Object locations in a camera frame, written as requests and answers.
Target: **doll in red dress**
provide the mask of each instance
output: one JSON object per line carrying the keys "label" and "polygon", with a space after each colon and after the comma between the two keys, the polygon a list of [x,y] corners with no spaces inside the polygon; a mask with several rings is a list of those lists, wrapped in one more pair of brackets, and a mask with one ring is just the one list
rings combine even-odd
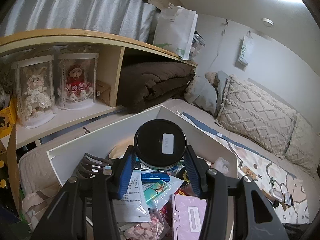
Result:
{"label": "doll in red dress", "polygon": [[65,92],[71,101],[84,100],[92,95],[92,84],[87,81],[84,68],[74,65],[68,70]]}

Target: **yellow box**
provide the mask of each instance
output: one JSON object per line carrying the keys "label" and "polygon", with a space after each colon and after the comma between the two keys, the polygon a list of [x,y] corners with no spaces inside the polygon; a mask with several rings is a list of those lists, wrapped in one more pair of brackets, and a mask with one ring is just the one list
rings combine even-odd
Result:
{"label": "yellow box", "polygon": [[16,105],[17,99],[12,97],[9,106],[0,111],[0,138],[9,135],[17,121]]}

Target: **purple box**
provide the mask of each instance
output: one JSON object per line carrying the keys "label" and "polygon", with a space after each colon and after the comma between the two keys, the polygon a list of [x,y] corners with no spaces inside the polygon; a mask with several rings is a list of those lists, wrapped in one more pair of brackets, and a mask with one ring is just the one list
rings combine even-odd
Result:
{"label": "purple box", "polygon": [[174,240],[198,240],[207,202],[197,197],[172,195]]}

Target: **gray curtain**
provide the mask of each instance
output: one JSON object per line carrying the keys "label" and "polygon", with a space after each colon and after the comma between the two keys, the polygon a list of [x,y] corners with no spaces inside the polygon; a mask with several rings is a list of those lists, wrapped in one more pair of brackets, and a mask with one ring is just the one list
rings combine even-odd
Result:
{"label": "gray curtain", "polygon": [[0,36],[74,28],[147,41],[155,14],[146,0],[17,0],[0,24]]}

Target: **green packet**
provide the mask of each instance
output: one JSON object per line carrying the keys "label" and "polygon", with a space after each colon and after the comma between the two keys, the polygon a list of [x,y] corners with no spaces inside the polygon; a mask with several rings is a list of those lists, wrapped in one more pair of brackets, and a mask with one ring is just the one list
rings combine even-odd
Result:
{"label": "green packet", "polygon": [[153,199],[161,195],[167,188],[169,184],[164,182],[163,180],[159,180],[151,187],[147,188],[143,193],[146,198],[147,204],[149,204]]}

